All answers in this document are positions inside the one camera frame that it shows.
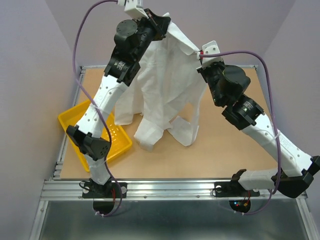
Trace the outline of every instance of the yellow plastic basket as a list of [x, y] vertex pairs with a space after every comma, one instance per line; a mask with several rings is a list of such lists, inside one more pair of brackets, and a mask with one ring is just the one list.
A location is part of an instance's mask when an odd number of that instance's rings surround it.
[[[63, 127], [63, 130], [66, 131], [69, 125], [76, 125], [76, 123], [81, 119], [81, 117], [85, 114], [87, 108], [90, 105], [90, 100], [87, 100], [83, 103], [80, 103], [67, 111], [60, 113], [58, 116], [59, 122]], [[125, 130], [121, 126], [115, 125], [115, 117], [111, 113], [106, 120], [106, 125], [108, 126], [111, 138], [112, 138], [112, 145], [111, 149], [107, 155], [107, 163], [112, 162], [118, 156], [122, 155], [126, 151], [128, 151], [132, 146], [132, 141], [125, 132]], [[107, 141], [109, 141], [108, 133], [105, 129], [103, 129], [101, 137]], [[84, 170], [90, 172], [89, 166], [87, 164], [86, 158], [80, 152], [79, 148], [70, 140], [77, 156], [79, 157]]]

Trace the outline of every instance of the white garment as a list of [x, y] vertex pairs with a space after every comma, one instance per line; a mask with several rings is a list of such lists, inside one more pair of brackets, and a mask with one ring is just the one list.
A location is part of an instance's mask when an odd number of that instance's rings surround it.
[[[166, 38], [152, 42], [139, 62], [140, 71], [115, 105], [115, 124], [131, 124], [134, 114], [143, 114], [134, 135], [142, 148], [152, 151], [164, 130], [184, 146], [195, 141], [200, 101], [206, 88], [197, 72], [201, 66], [198, 51], [171, 22]], [[191, 122], [177, 116], [187, 103], [194, 109]]]

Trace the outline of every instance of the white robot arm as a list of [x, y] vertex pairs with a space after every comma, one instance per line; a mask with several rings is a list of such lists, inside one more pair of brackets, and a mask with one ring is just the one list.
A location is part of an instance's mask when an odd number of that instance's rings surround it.
[[[281, 179], [278, 190], [296, 198], [305, 191], [313, 181], [313, 175], [320, 169], [320, 157], [306, 154], [295, 146], [278, 130], [275, 136], [273, 125], [264, 110], [251, 98], [244, 94], [250, 84], [245, 72], [237, 66], [225, 65], [221, 57], [201, 58], [201, 55], [219, 54], [215, 41], [202, 46], [198, 54], [201, 67], [197, 70], [207, 82], [214, 104], [226, 107], [222, 115], [238, 130], [254, 139], [276, 161], [278, 148], [276, 138], [279, 137], [281, 150]], [[261, 171], [240, 170], [225, 185], [221, 182], [220, 196], [232, 196], [253, 189], [274, 189], [278, 169]]]
[[84, 154], [90, 168], [90, 189], [102, 190], [110, 182], [110, 174], [104, 166], [110, 150], [110, 142], [101, 138], [104, 124], [96, 108], [107, 120], [117, 100], [128, 88], [140, 69], [139, 61], [152, 41], [166, 37], [170, 17], [155, 15], [143, 9], [142, 0], [119, 0], [124, 11], [132, 18], [120, 22], [114, 36], [115, 48], [104, 70], [101, 84], [83, 117], [75, 126], [68, 126], [66, 133]]

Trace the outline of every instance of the purple cable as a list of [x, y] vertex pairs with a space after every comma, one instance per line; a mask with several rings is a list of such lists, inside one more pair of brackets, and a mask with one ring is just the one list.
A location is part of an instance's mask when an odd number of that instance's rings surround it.
[[[103, 126], [105, 127], [105, 129], [106, 129], [106, 131], [107, 131], [107, 133], [108, 133], [109, 140], [110, 140], [110, 148], [111, 148], [111, 144], [112, 144], [111, 133], [110, 133], [110, 131], [109, 131], [109, 129], [108, 129], [108, 126], [107, 126], [107, 124], [106, 124], [106, 121], [104, 120], [104, 117], [103, 117], [101, 111], [99, 110], [96, 102], [93, 100], [93, 98], [90, 96], [90, 94], [85, 90], [85, 88], [84, 88], [84, 87], [82, 86], [82, 84], [80, 83], [79, 78], [78, 78], [77, 73], [76, 73], [76, 51], [77, 51], [77, 45], [78, 45], [79, 36], [80, 36], [81, 30], [82, 30], [82, 28], [83, 28], [83, 26], [84, 26], [84, 24], [85, 24], [85, 21], [86, 21], [88, 15], [89, 15], [89, 13], [92, 11], [92, 9], [94, 9], [95, 7], [97, 7], [97, 6], [100, 5], [100, 4], [108, 3], [108, 2], [117, 3], [118, 0], [103, 0], [103, 1], [99, 1], [99, 2], [97, 2], [97, 3], [95, 3], [95, 4], [93, 4], [93, 5], [88, 9], [88, 11], [86, 11], [86, 13], [85, 13], [85, 15], [84, 15], [84, 17], [83, 17], [83, 19], [82, 19], [82, 22], [81, 22], [81, 24], [80, 24], [80, 27], [79, 27], [79, 29], [78, 29], [78, 32], [77, 32], [77, 34], [76, 34], [75, 41], [74, 41], [73, 53], [72, 53], [72, 68], [73, 68], [73, 73], [74, 73], [74, 75], [75, 75], [75, 81], [76, 81], [77, 85], [78, 85], [79, 88], [82, 90], [82, 92], [87, 96], [87, 98], [90, 100], [90, 102], [96, 107], [96, 112], [98, 113], [99, 118], [100, 118], [100, 120], [102, 121]], [[102, 216], [102, 217], [110, 217], [110, 216], [112, 216], [112, 215], [119, 209], [119, 207], [120, 207], [120, 205], [121, 205], [121, 203], [122, 203], [122, 194], [121, 194], [122, 190], [121, 190], [121, 186], [120, 186], [119, 182], [118, 182], [118, 181], [115, 179], [115, 177], [112, 175], [112, 173], [111, 173], [111, 171], [110, 171], [110, 169], [109, 169], [109, 167], [108, 167], [107, 157], [104, 158], [104, 164], [105, 164], [105, 168], [106, 168], [107, 172], [109, 173], [111, 179], [114, 180], [116, 186], [117, 186], [118, 189], [119, 189], [119, 193], [120, 193], [120, 202], [119, 202], [119, 204], [117, 205], [117, 207], [116, 207], [112, 212], [110, 212], [110, 213], [108, 213], [108, 214], [101, 214], [101, 213], [97, 212], [97, 214], [100, 215], [100, 216]]]
[[[222, 57], [222, 56], [233, 55], [233, 54], [249, 54], [249, 55], [255, 56], [262, 63], [263, 68], [264, 68], [264, 72], [265, 72], [266, 85], [268, 88], [268, 95], [269, 95], [269, 101], [270, 101], [270, 113], [271, 113], [271, 121], [272, 121], [272, 125], [273, 125], [273, 131], [274, 131], [274, 135], [277, 136], [278, 135], [278, 128], [277, 128], [276, 117], [275, 117], [275, 112], [274, 112], [274, 101], [272, 98], [269, 71], [267, 68], [267, 64], [263, 60], [263, 58], [261, 56], [259, 56], [258, 54], [256, 54], [255, 52], [246, 51], [246, 50], [226, 51], [226, 52], [221, 52], [218, 54], [200, 54], [200, 57], [201, 58], [215, 58], [215, 57]], [[265, 209], [269, 205], [269, 202], [271, 200], [272, 195], [275, 194], [278, 190], [278, 187], [280, 184], [280, 178], [281, 178], [281, 144], [280, 144], [279, 136], [277, 136], [275, 138], [275, 141], [276, 141], [276, 146], [277, 146], [278, 168], [277, 168], [276, 182], [275, 182], [274, 190], [272, 192], [270, 191], [270, 196], [268, 198], [268, 201], [266, 202], [266, 204], [263, 207], [261, 207], [259, 210], [245, 213], [245, 215], [257, 214], [257, 213], [261, 212], [263, 209]]]

